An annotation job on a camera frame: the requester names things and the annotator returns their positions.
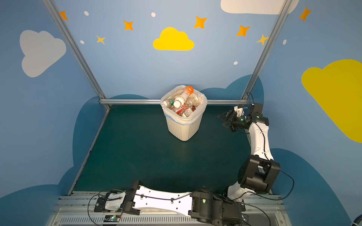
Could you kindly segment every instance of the white bracket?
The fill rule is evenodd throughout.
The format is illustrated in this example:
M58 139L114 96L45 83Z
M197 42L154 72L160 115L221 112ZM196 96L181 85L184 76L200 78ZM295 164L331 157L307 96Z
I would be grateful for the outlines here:
M134 197L133 201L135 202L134 206L135 209L169 210L182 214L186 217L190 217L189 210L192 210L192 197L189 194L191 194L191 192L184 192L184 193L162 192L146 188L145 186L140 186L140 189L136 191L136 194L143 195L143 197L139 195L136 195ZM176 199L183 196L185 197L174 201L170 201L170 200L147 198L146 196L161 198L161 199L171 199L171 198Z

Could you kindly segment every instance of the white bottle cap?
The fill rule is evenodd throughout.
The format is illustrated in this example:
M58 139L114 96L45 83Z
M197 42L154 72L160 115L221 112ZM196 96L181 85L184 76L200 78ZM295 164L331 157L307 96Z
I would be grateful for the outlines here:
M180 101L175 101L173 103L173 105L175 106L175 108L179 108L181 106L181 102Z

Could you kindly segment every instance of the orange star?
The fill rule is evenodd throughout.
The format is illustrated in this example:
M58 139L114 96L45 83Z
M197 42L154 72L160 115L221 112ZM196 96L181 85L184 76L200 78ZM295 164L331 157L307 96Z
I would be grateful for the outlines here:
M204 18L204 19L200 19L200 18L198 18L198 17L196 17L196 24L195 24L195 26L194 26L194 28L197 28L197 27L200 27L200 28L204 28L204 23L205 23L205 20L206 20L207 18Z
M60 12L61 16L63 17L64 20L68 20L68 18L66 17L66 12Z
M247 31L250 27L243 27L243 26L240 26L240 31L239 33L236 35L236 36L239 36L239 35L242 35L245 37L245 35L247 35Z
M131 30L131 31L133 31L133 28L132 28L132 24L133 24L133 22L126 22L125 20L123 21L124 23L125 23L125 25L126 25L126 27L125 27L125 30Z
M258 42L261 42L263 45L265 43L265 40L267 40L269 37L264 37L264 34L261 35L261 39L259 41L257 41L256 43Z
M308 16L308 14L310 14L312 11L309 11L308 9L307 9L307 7L305 8L305 10L304 10L304 12L303 12L303 14L299 17L300 19L303 19L303 22L304 21L306 21L306 18L307 18L307 16Z

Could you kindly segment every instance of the green mat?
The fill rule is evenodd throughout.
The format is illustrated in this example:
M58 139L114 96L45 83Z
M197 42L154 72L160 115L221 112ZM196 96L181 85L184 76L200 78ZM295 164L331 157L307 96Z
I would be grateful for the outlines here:
M237 181L250 155L247 136L230 132L217 118L231 109L208 106L198 132L180 141L168 131L161 106L113 105L74 191L127 189L139 179L161 191L205 186L222 192Z

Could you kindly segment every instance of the white trash can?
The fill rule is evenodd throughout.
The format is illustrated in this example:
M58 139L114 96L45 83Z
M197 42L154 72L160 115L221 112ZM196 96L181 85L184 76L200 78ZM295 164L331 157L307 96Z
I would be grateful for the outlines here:
M196 94L199 100L201 100L200 105L187 118L179 116L163 104L164 100L169 99L171 96L174 96L175 93L181 93L185 88L185 85L177 86L169 93L164 95L160 101L163 113L166 116L168 130L175 137L182 141L190 139L199 130L202 114L204 113L207 105L206 96L195 89L194 94Z

